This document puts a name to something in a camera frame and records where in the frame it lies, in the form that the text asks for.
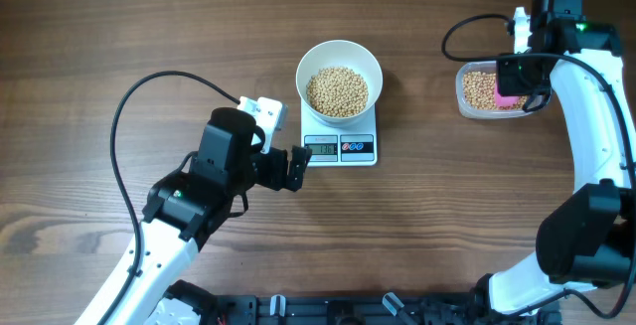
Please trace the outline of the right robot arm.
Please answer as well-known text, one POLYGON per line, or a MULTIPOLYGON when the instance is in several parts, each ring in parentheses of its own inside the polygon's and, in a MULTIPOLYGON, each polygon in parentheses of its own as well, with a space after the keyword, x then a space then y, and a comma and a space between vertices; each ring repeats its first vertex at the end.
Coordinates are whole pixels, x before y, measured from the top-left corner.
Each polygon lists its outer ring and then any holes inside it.
POLYGON ((541 223, 533 253, 482 277, 477 318, 529 317, 568 295, 621 286, 607 317, 635 282, 635 127, 614 26, 589 22, 582 0, 533 0, 509 22, 515 51, 495 57, 498 92, 524 96, 525 112, 556 96, 574 164, 572 195, 541 223))

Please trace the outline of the pink plastic measuring scoop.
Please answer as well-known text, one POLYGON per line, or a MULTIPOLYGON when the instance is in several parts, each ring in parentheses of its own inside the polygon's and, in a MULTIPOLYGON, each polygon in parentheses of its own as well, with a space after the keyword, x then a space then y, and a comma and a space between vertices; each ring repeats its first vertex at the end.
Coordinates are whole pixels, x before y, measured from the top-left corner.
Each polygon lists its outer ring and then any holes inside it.
POLYGON ((497 108, 509 109, 513 108, 518 101, 519 96, 516 95, 502 95, 500 94, 500 85, 496 82, 494 86, 494 102, 497 108))

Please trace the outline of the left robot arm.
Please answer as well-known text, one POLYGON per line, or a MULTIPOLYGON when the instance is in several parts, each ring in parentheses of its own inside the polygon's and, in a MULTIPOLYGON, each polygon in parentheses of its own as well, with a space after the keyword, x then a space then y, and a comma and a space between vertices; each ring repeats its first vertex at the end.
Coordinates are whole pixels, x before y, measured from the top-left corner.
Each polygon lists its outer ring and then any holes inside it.
POLYGON ((80 316, 80 324, 141 324, 165 309, 171 320, 205 324, 205 300, 172 295, 176 278, 208 238, 237 216, 235 197, 255 185, 299 190, 311 157, 306 147, 271 145, 287 107, 266 97, 241 97, 212 111, 198 150, 149 191, 137 235, 80 316))

